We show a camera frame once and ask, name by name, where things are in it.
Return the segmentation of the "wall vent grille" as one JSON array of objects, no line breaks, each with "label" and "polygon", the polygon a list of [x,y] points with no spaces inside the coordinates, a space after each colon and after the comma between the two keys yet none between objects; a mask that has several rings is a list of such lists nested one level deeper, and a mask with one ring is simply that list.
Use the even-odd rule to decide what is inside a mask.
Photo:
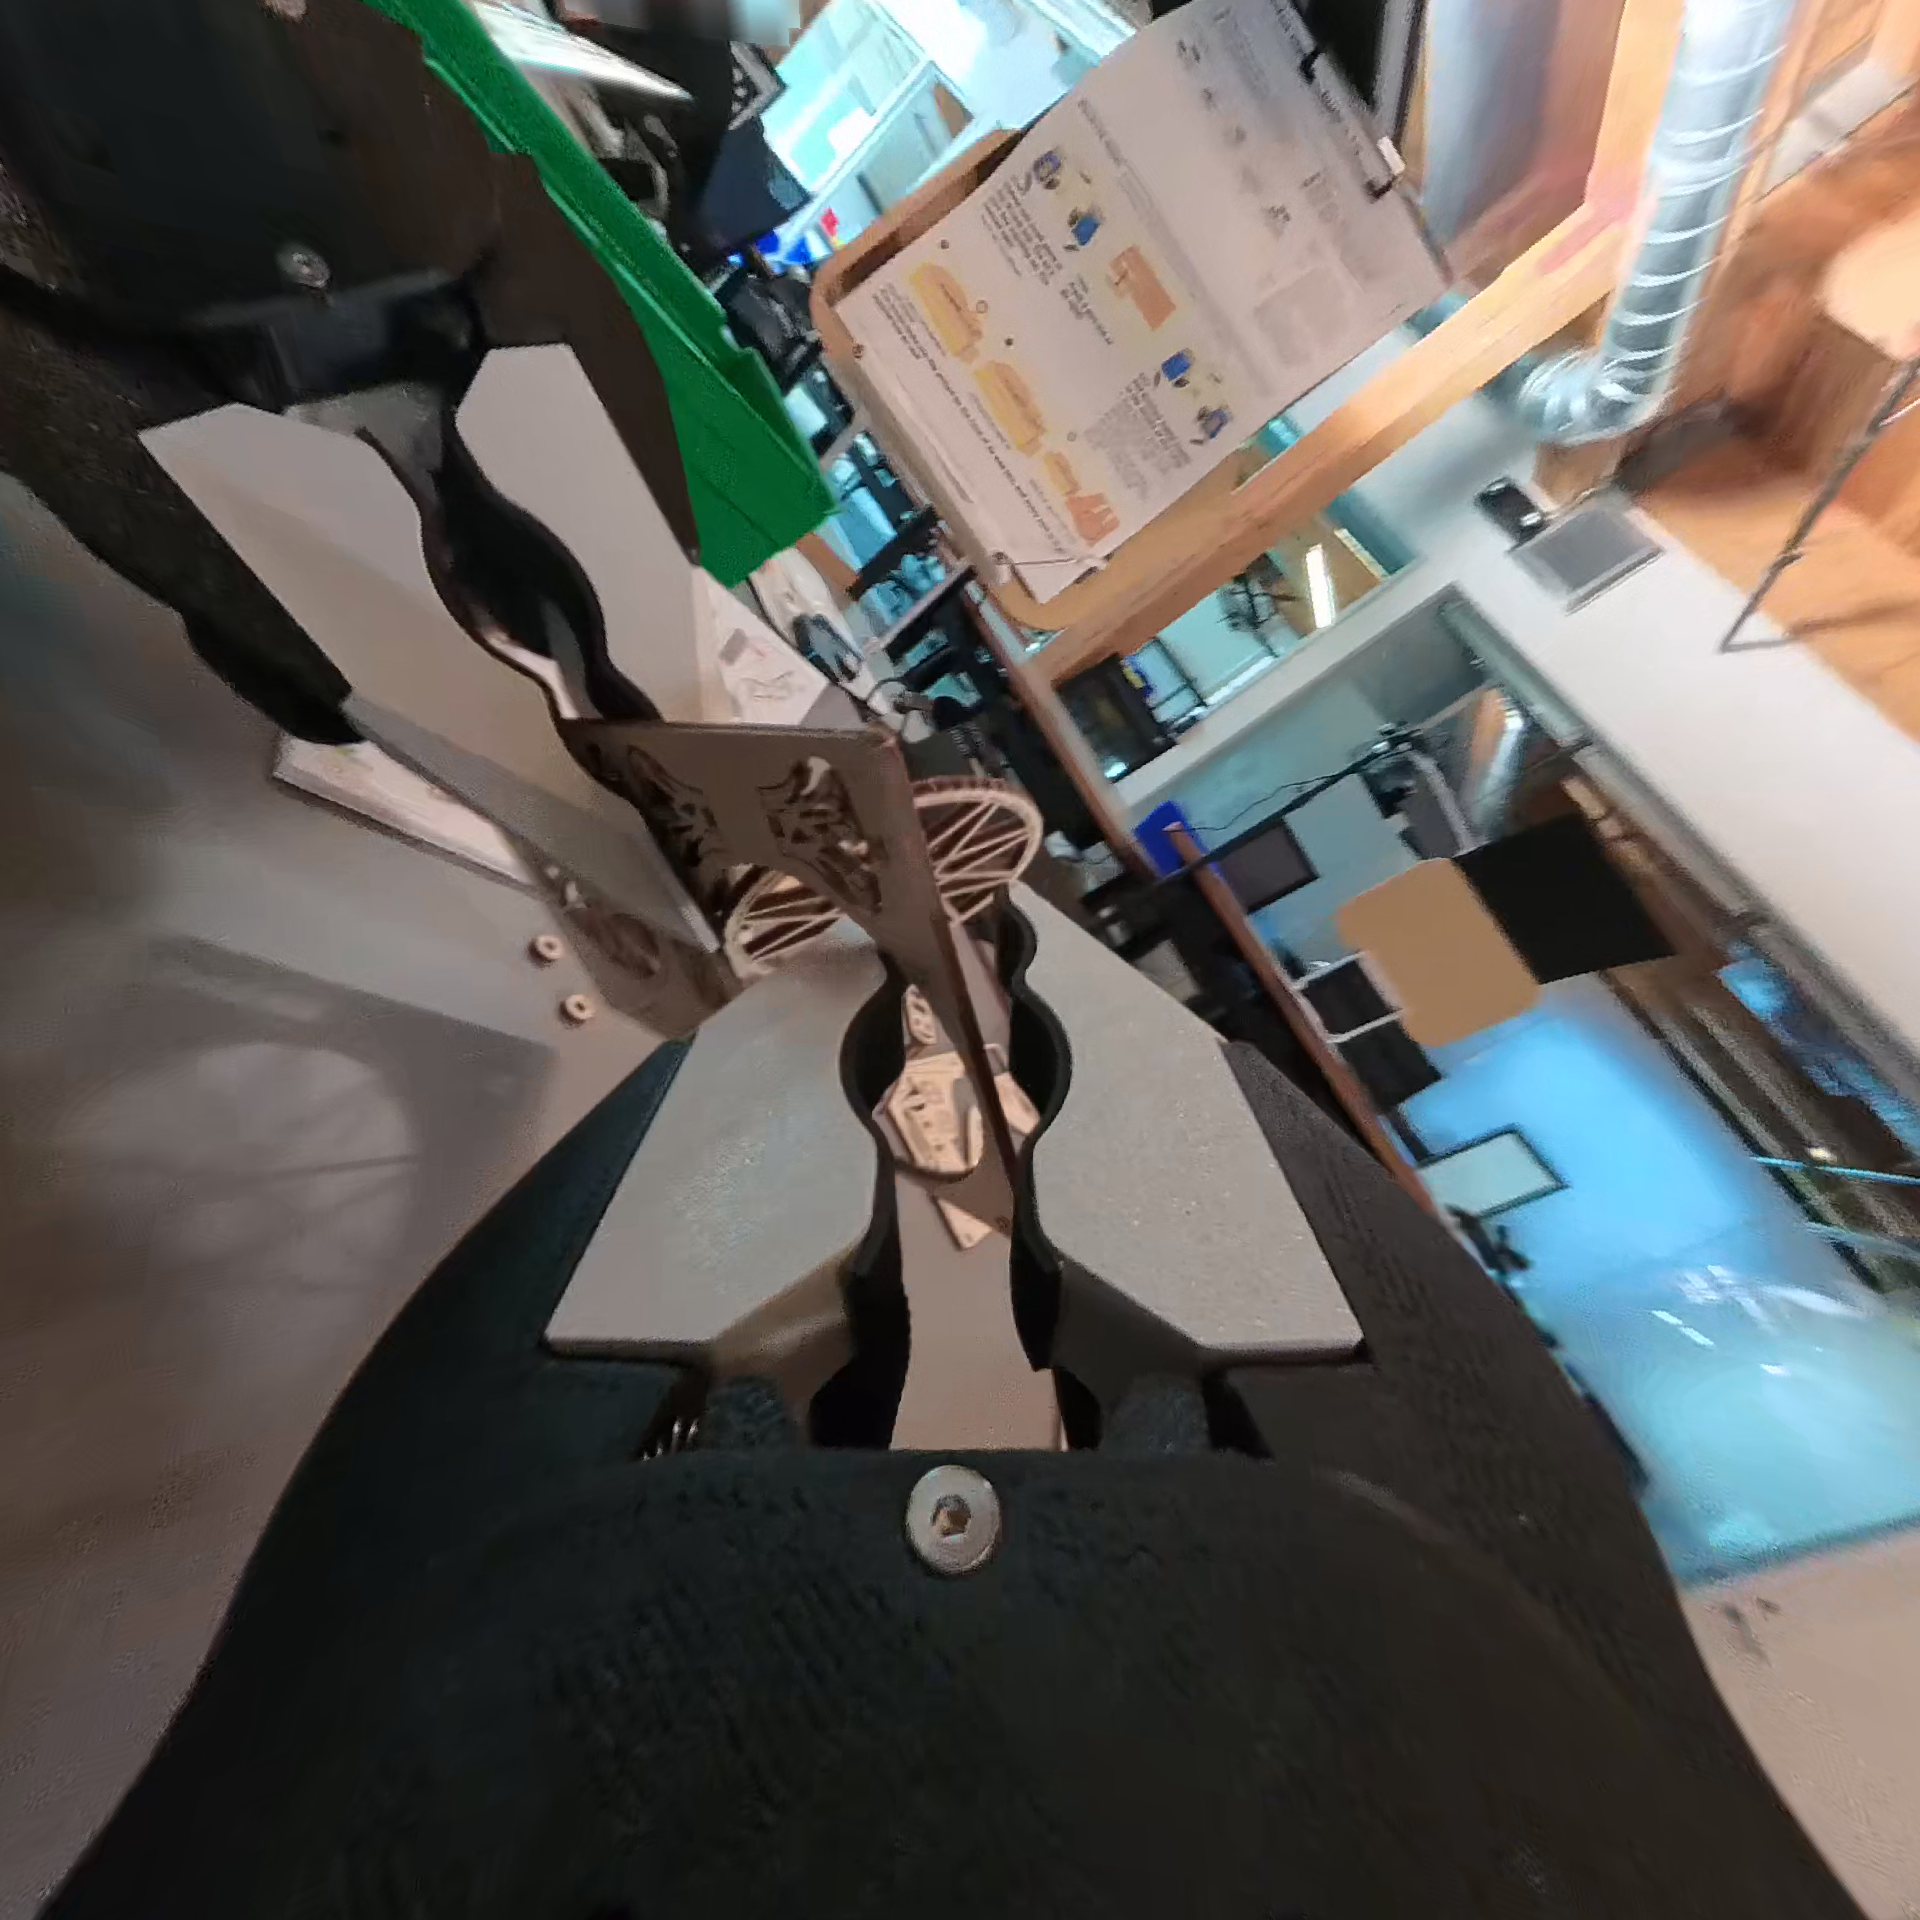
[{"label": "wall vent grille", "polygon": [[1598,499],[1547,519],[1511,561],[1561,611],[1574,614],[1662,555],[1662,543],[1623,504]]}]

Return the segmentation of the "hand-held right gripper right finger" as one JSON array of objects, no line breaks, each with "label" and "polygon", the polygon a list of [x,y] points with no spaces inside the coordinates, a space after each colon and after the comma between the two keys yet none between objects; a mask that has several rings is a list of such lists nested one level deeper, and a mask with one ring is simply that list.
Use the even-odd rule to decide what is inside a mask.
[{"label": "hand-held right gripper right finger", "polygon": [[993,962],[1015,1086],[1013,1299],[1063,1446],[1150,1379],[1339,1367],[1360,1320],[1216,1031],[1019,882]]}]

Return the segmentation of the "wooden spoked wheel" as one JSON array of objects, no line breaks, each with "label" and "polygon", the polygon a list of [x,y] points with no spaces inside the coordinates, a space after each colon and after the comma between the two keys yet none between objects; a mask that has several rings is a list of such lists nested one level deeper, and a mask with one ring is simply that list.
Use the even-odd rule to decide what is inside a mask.
[{"label": "wooden spoked wheel", "polygon": [[[918,779],[913,805],[952,927],[980,925],[1043,854],[1040,810],[1009,784],[952,775]],[[775,975],[843,918],[805,881],[745,871],[721,927],[727,961],[740,979]]]}]

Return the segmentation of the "wooden parts sheet with wheels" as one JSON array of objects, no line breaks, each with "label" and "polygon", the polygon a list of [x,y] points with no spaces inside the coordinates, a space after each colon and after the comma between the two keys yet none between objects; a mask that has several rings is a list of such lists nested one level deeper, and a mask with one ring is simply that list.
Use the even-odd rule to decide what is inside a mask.
[{"label": "wooden parts sheet with wheels", "polygon": [[955,1203],[1013,1230],[1019,1153],[895,736],[606,718],[560,722],[560,736],[595,782],[643,816],[681,877],[753,865],[800,881],[925,995],[985,1125],[980,1165],[952,1178]]}]

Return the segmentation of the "printed instruction sheet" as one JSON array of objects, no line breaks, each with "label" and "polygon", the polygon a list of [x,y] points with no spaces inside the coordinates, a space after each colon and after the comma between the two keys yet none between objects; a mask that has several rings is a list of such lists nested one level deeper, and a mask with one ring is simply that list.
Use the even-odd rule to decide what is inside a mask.
[{"label": "printed instruction sheet", "polygon": [[843,305],[861,369],[1049,603],[1447,290],[1293,5],[1182,5]]}]

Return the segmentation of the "wooden document stand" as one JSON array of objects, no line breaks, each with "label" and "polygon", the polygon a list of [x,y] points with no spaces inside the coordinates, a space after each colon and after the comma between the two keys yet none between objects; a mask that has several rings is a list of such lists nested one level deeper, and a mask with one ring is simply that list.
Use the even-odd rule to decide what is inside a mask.
[{"label": "wooden document stand", "polygon": [[1022,683],[1049,689],[1156,638],[1299,522],[1355,490],[1461,401],[1607,301],[1623,274],[1620,256],[1641,207],[1641,192],[1625,175],[1592,170],[1589,198],[1574,213],[1509,261],[1431,336],[1368,376],[1279,458],[1244,478],[1209,475],[1119,545],[1102,570],[1040,603],[990,555],[952,485],[937,473],[928,438],[877,394],[843,317],[852,290],[965,201],[1015,145],[1013,133],[979,141],[833,253],[816,270],[809,314],[833,382],[855,401],[888,466],[937,507],[950,545],[974,565],[993,606],[1015,626],[1046,635],[1032,657],[1015,662],[1013,672]]}]

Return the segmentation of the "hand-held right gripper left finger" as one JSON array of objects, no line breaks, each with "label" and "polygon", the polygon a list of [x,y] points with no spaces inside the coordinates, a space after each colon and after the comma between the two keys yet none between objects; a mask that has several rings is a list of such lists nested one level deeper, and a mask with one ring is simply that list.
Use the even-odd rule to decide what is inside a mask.
[{"label": "hand-held right gripper left finger", "polygon": [[863,1071],[881,961],[809,961],[687,1045],[544,1345],[773,1385],[816,1446],[888,1446],[907,1305],[895,1162]]}]

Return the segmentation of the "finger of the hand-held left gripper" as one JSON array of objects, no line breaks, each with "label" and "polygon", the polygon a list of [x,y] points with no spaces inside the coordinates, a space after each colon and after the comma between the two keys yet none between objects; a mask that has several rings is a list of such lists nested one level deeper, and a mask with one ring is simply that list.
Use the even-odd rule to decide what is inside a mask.
[{"label": "finger of the hand-held left gripper", "polygon": [[345,722],[511,847],[601,1001],[679,1041],[739,998],[652,830],[569,753],[561,665],[457,581],[389,450],[237,402],[140,443],[343,677]]},{"label": "finger of the hand-held left gripper", "polygon": [[577,357],[493,349],[455,410],[481,475],[577,568],[617,691],[670,726],[712,720],[703,571],[681,546]]}]

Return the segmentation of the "silver ventilation duct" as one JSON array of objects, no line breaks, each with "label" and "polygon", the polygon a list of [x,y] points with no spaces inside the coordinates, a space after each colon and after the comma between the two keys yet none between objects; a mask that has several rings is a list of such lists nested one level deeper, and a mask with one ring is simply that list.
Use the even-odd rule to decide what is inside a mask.
[{"label": "silver ventilation duct", "polygon": [[1599,338],[1521,381],[1512,406],[1540,447],[1619,441],[1669,401],[1731,235],[1795,2],[1688,2],[1647,146],[1644,219]]}]

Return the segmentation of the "green plastic bin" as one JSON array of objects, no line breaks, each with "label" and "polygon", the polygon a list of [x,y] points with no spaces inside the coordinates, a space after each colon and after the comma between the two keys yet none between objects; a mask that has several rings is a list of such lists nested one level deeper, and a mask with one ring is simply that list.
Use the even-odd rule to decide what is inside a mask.
[{"label": "green plastic bin", "polygon": [[816,456],[760,359],[665,234],[619,191],[457,2],[377,2],[497,154],[528,159],[629,306],[654,357],[679,441],[700,565],[725,587],[811,536],[831,507]]}]

